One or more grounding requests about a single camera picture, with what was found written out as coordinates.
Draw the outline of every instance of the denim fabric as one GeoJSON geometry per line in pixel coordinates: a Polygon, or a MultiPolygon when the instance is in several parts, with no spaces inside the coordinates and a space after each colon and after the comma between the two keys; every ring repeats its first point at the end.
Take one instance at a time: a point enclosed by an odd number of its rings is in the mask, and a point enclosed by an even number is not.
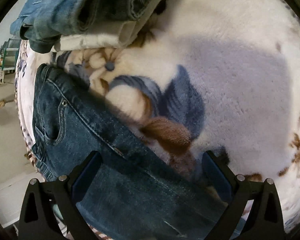
{"type": "Polygon", "coordinates": [[[69,174],[92,150],[101,153],[103,164],[77,208],[115,240],[204,239],[225,210],[144,146],[102,99],[53,66],[37,72],[33,127],[32,150],[48,181],[69,174]]]}
{"type": "Polygon", "coordinates": [[[103,20],[137,20],[151,0],[28,0],[10,33],[48,53],[62,35],[81,34],[103,20]]]}

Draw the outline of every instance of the jeans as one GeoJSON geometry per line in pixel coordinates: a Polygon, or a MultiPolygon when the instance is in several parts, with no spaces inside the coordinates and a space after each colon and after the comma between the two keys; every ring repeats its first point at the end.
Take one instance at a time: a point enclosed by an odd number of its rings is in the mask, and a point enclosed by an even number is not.
{"type": "Polygon", "coordinates": [[[81,34],[92,23],[138,20],[151,0],[28,0],[10,33],[50,52],[61,35],[81,34]]]}
{"type": "Polygon", "coordinates": [[[101,153],[103,164],[77,208],[115,240],[204,239],[225,210],[143,145],[103,99],[53,66],[37,72],[33,128],[36,166],[48,181],[69,174],[92,150],[101,153]]]}

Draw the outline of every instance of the blanket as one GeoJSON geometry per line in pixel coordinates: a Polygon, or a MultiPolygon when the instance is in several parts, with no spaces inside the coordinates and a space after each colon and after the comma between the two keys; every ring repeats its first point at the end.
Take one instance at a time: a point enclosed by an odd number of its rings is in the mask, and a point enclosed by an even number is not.
{"type": "Polygon", "coordinates": [[[189,180],[209,186],[197,181],[206,150],[226,154],[235,174],[272,178],[286,232],[300,223],[300,20],[283,0],[162,0],[122,49],[41,55],[23,42],[16,88],[34,163],[32,86],[42,63],[104,97],[189,180]]]}

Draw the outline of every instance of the fleece blanket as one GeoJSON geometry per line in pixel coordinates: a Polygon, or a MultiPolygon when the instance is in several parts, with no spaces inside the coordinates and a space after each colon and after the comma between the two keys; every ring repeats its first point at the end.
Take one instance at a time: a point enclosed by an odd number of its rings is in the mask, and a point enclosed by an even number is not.
{"type": "Polygon", "coordinates": [[[283,0],[162,0],[123,49],[38,54],[23,42],[16,89],[34,164],[33,86],[42,63],[104,97],[188,179],[201,177],[206,150],[226,153],[235,174],[272,178],[286,232],[300,223],[300,20],[283,0]]]}

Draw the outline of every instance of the metal screw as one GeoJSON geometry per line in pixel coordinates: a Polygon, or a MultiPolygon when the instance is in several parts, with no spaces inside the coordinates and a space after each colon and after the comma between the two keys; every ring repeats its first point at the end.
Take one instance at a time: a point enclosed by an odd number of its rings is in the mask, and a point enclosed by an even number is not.
{"type": "Polygon", "coordinates": [[[67,179],[67,175],[61,175],[59,176],[60,181],[65,181],[67,179]]]}
{"type": "Polygon", "coordinates": [[[31,185],[34,185],[34,184],[36,184],[37,183],[37,179],[31,179],[31,181],[30,181],[30,184],[31,185]]]}
{"type": "Polygon", "coordinates": [[[272,184],[274,184],[274,181],[273,181],[273,179],[267,179],[267,182],[270,184],[270,185],[272,185],[272,184]]]}
{"type": "Polygon", "coordinates": [[[238,181],[244,181],[246,178],[243,175],[239,174],[237,175],[237,179],[238,181]]]}

